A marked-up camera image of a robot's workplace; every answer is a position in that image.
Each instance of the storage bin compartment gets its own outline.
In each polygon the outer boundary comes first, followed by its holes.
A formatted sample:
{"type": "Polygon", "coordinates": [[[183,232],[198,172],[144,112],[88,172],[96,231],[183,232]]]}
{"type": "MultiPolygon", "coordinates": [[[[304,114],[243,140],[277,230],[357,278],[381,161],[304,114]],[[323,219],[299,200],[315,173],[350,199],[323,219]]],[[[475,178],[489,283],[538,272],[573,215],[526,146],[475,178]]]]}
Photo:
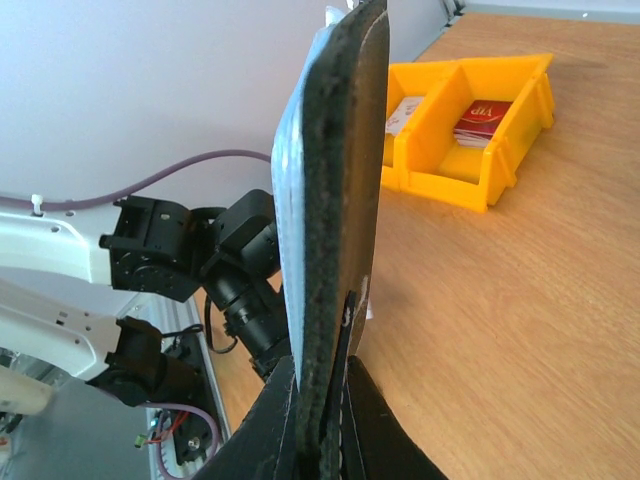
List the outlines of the storage bin compartment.
{"type": "MultiPolygon", "coordinates": [[[[406,97],[428,97],[433,91],[434,85],[443,79],[443,73],[447,68],[451,68],[453,62],[432,62],[432,63],[398,63],[389,67],[389,86],[387,96],[387,119],[393,115],[402,100],[406,97]]],[[[384,156],[382,163],[383,186],[398,190],[400,188],[400,171],[406,169],[399,163],[394,162],[395,145],[398,138],[402,138],[409,132],[413,125],[413,118],[422,104],[416,109],[404,128],[397,135],[385,134],[384,156]]]]}
{"type": "Polygon", "coordinates": [[[495,204],[515,185],[515,171],[541,129],[553,123],[546,74],[551,59],[545,54],[449,62],[392,140],[397,189],[478,212],[495,204]],[[512,102],[484,149],[461,147],[453,135],[475,100],[512,102]]]}

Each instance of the black foam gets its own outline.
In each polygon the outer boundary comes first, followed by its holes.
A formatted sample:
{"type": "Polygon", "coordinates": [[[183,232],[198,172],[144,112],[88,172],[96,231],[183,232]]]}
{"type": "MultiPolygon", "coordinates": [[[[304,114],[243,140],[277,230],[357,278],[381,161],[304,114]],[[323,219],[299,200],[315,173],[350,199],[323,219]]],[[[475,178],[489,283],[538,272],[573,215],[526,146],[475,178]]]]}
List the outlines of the black foam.
{"type": "Polygon", "coordinates": [[[402,429],[357,357],[349,358],[348,390],[357,433],[345,435],[345,448],[357,446],[367,480],[447,480],[402,429]]]}
{"type": "Polygon", "coordinates": [[[293,357],[280,360],[242,425],[194,477],[195,480],[291,480],[295,444],[293,357]]]}
{"type": "MultiPolygon", "coordinates": [[[[299,452],[319,457],[320,424],[346,295],[371,276],[389,64],[386,0],[362,3],[334,29],[303,90],[305,333],[299,452]]],[[[360,310],[357,343],[366,315],[360,310]]],[[[327,438],[324,453],[338,448],[327,438]]]]}

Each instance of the wooden table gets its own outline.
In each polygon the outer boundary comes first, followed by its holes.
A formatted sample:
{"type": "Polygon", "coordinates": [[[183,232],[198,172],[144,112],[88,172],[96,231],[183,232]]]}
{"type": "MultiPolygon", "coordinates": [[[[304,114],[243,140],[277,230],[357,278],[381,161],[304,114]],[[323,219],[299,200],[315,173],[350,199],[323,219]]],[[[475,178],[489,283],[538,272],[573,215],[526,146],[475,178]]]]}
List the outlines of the wooden table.
{"type": "MultiPolygon", "coordinates": [[[[636,479],[640,28],[468,14],[421,60],[538,52],[556,124],[496,207],[382,191],[359,354],[452,480],[636,479]]],[[[247,358],[215,356],[234,427],[247,358]]]]}

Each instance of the white cylinder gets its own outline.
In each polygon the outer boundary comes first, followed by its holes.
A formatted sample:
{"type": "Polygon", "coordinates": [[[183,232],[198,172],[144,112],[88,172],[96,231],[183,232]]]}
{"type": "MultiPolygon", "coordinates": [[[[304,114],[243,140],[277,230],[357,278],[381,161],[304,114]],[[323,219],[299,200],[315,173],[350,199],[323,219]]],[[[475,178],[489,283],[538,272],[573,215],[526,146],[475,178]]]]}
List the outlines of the white cylinder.
{"type": "Polygon", "coordinates": [[[0,411],[20,415],[40,413],[53,396],[53,388],[0,366],[0,411]]]}

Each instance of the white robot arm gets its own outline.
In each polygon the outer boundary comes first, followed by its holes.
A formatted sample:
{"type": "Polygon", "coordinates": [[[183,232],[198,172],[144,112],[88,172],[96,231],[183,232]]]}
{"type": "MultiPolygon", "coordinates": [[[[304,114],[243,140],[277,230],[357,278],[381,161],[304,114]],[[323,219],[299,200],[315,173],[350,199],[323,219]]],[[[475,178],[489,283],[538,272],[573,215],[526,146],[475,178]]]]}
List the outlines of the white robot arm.
{"type": "MultiPolygon", "coordinates": [[[[129,196],[78,211],[0,207],[0,265],[186,301],[204,287],[227,333],[266,377],[287,355],[273,198],[254,190],[228,209],[189,210],[129,196]]],[[[0,281],[0,347],[49,362],[124,403],[189,401],[198,372],[161,352],[143,320],[94,315],[0,281]]]]}
{"type": "MultiPolygon", "coordinates": [[[[0,265],[111,284],[100,237],[115,230],[120,209],[52,212],[0,210],[0,265]]],[[[0,347],[30,355],[88,381],[107,369],[120,336],[115,317],[80,311],[0,280],[0,347]]]]}

